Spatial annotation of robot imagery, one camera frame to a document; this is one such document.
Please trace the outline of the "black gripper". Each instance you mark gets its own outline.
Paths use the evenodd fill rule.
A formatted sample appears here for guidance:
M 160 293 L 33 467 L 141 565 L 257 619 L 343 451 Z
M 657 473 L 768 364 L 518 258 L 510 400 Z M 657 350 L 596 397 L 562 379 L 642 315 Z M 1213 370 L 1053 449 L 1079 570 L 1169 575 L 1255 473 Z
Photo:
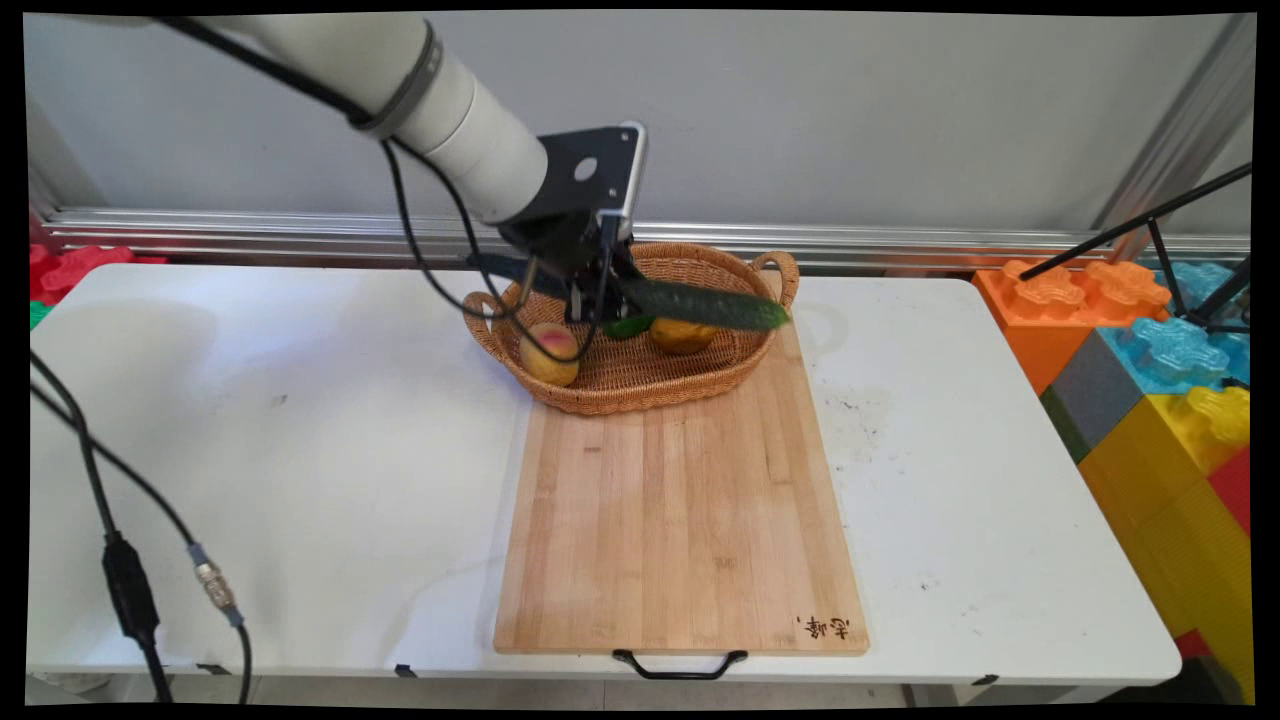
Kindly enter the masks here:
M 566 322 L 589 324 L 591 300 L 599 323 L 620 319 L 622 281 L 639 279 L 627 220 L 595 211 L 571 211 L 498 227 L 500 237 L 538 260 L 539 275 L 558 281 L 567 293 Z M 600 290 L 600 283 L 605 284 Z

